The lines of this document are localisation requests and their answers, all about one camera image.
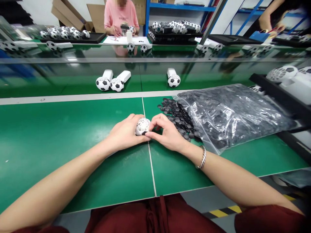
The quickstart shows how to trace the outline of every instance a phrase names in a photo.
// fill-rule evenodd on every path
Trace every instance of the green workbench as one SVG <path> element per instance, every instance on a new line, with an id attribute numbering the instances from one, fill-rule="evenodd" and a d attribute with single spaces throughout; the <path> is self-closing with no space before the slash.
<path id="1" fill-rule="evenodd" d="M 0 193 L 0 212 L 36 182 L 104 139 L 130 113 L 145 111 L 149 119 L 161 113 L 157 105 L 162 99 L 159 96 L 0 105 L 0 184 L 5 190 Z M 148 143 L 144 143 L 109 157 L 64 213 L 213 185 L 182 155 L 156 141 L 149 145 L 150 154 Z M 256 176 L 308 167 L 275 135 L 236 146 L 221 156 Z"/>

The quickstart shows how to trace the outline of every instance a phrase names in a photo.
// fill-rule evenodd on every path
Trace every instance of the wrist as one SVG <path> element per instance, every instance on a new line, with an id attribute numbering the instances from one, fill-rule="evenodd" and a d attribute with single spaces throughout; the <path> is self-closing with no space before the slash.
<path id="1" fill-rule="evenodd" d="M 203 149 L 190 142 L 185 145 L 179 151 L 182 155 L 187 157 L 195 166 L 200 166 L 203 159 Z"/>

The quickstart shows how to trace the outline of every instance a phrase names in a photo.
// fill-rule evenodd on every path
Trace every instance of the plastic bag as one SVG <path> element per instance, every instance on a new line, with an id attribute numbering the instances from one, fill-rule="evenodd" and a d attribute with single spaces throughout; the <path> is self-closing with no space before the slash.
<path id="1" fill-rule="evenodd" d="M 182 92 L 174 100 L 188 112 L 206 149 L 218 155 L 296 126 L 277 106 L 242 84 Z"/>

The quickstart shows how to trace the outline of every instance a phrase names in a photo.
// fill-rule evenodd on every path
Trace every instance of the hand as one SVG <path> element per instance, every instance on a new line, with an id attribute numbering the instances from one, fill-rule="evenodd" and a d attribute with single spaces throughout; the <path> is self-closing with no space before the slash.
<path id="1" fill-rule="evenodd" d="M 163 128 L 162 135 L 151 132 L 154 127 L 156 127 L 156 131 Z M 180 135 L 175 125 L 162 113 L 152 118 L 149 130 L 150 132 L 147 132 L 145 135 L 158 141 L 167 149 L 181 152 L 184 147 L 189 144 L 189 142 Z"/>
<path id="2" fill-rule="evenodd" d="M 140 118 L 144 115 L 130 114 L 126 119 L 116 124 L 110 131 L 108 137 L 104 142 L 112 147 L 112 151 L 124 150 L 126 148 L 135 146 L 142 142 L 150 141 L 146 136 L 136 136 L 135 129 Z"/>
<path id="3" fill-rule="evenodd" d="M 115 37 L 121 36 L 121 34 L 116 29 L 116 26 L 114 26 L 114 25 L 112 25 L 111 27 L 107 27 L 106 31 L 107 31 L 108 34 L 114 35 Z"/>
<path id="4" fill-rule="evenodd" d="M 282 32 L 286 28 L 286 26 L 283 23 L 281 23 L 281 22 L 277 23 L 275 27 L 277 28 L 276 29 L 277 32 Z"/>

